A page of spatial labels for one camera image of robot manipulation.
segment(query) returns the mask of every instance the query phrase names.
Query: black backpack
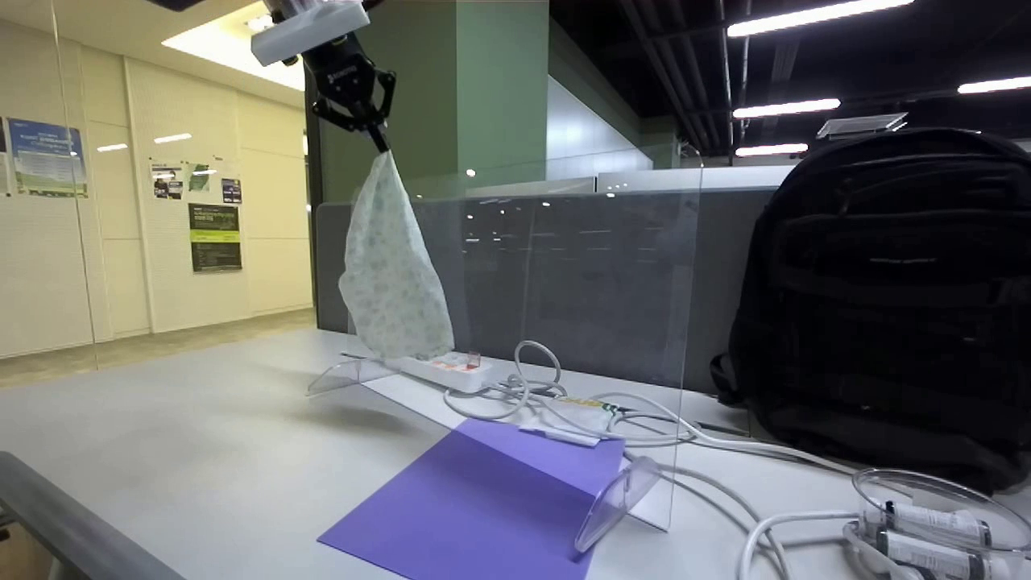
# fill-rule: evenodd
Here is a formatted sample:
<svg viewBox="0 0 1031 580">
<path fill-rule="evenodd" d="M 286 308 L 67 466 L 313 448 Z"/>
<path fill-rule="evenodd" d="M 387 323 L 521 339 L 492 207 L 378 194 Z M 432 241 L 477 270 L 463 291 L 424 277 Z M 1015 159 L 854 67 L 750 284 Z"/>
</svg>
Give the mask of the black backpack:
<svg viewBox="0 0 1031 580">
<path fill-rule="evenodd" d="M 727 356 L 722 403 L 775 437 L 1015 483 L 1031 443 L 1031 159 L 955 127 L 816 151 L 753 228 Z"/>
</svg>

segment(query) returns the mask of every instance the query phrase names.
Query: table surface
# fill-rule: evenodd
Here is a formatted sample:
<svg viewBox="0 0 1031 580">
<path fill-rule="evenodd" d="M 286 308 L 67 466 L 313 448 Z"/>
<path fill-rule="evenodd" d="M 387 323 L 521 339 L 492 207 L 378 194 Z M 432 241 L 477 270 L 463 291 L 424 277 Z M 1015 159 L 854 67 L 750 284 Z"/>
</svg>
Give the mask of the table surface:
<svg viewBox="0 0 1031 580">
<path fill-rule="evenodd" d="M 394 576 L 317 538 L 429 450 L 459 415 L 419 415 L 361 387 L 313 388 L 348 345 L 345 336 L 292 333 L 3 388 L 0 448 L 189 580 Z M 403 378 L 372 384 L 413 387 Z M 590 374 L 568 374 L 564 384 L 569 394 L 678 396 L 686 415 L 724 415 L 700 394 L 681 398 Z M 720 478 L 760 516 L 858 506 L 843 478 L 800 465 L 702 448 L 681 448 L 675 461 Z M 1031 485 L 1007 503 L 1031 516 Z M 796 576 L 854 576 L 841 548 L 813 543 L 831 531 L 781 531 L 800 543 L 791 552 Z M 590 576 L 720 580 L 736 572 L 742 543 L 743 535 L 713 506 L 669 492 L 669 529 L 627 518 L 603 542 Z"/>
</svg>

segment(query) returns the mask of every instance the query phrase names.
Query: ceiling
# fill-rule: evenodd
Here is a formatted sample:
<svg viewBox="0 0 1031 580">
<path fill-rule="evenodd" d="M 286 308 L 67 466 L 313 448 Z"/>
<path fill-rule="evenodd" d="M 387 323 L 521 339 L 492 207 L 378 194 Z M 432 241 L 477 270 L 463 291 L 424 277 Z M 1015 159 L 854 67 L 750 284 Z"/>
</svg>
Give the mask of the ceiling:
<svg viewBox="0 0 1031 580">
<path fill-rule="evenodd" d="M 223 82 L 301 109 L 303 94 L 296 91 L 239 74 L 233 67 L 206 64 L 162 44 L 183 28 L 219 20 L 247 4 L 256 0 L 204 0 L 187 14 L 170 14 L 148 0 L 0 0 L 0 22 L 16 22 L 45 36 L 54 36 L 57 28 L 60 42 L 125 53 L 132 60 L 181 69 L 206 82 Z"/>
<path fill-rule="evenodd" d="M 722 159 L 813 141 L 824 115 L 732 123 L 742 104 L 841 95 L 834 115 L 908 111 L 913 126 L 1031 135 L 1031 94 L 958 95 L 964 80 L 1031 74 L 1027 0 L 913 7 L 757 39 L 727 22 L 831 0 L 552 0 L 553 20 L 641 115 Z"/>
</svg>

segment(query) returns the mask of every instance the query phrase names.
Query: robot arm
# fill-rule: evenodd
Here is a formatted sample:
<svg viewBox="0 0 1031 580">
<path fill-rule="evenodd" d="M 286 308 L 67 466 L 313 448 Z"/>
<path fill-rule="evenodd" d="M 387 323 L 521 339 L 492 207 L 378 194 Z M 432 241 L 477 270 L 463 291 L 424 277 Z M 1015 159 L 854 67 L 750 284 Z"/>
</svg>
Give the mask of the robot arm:
<svg viewBox="0 0 1031 580">
<path fill-rule="evenodd" d="M 311 104 L 319 120 L 345 133 L 368 133 L 379 151 L 387 144 L 387 120 L 394 105 L 395 76 L 378 69 L 361 42 L 357 28 L 372 20 L 361 0 L 264 0 L 273 28 L 252 39 L 252 50 L 262 64 L 286 60 L 303 53 L 319 95 Z"/>
</svg>

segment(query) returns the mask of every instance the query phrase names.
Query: purple sheet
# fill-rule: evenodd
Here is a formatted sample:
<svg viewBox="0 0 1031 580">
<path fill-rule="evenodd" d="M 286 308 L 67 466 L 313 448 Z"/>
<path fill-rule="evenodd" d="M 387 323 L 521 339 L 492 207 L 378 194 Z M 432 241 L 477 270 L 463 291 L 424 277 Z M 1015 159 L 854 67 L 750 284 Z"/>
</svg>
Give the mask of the purple sheet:
<svg viewBox="0 0 1031 580">
<path fill-rule="evenodd" d="M 463 422 L 319 542 L 410 580 L 584 580 L 575 538 L 619 458 Z"/>
</svg>

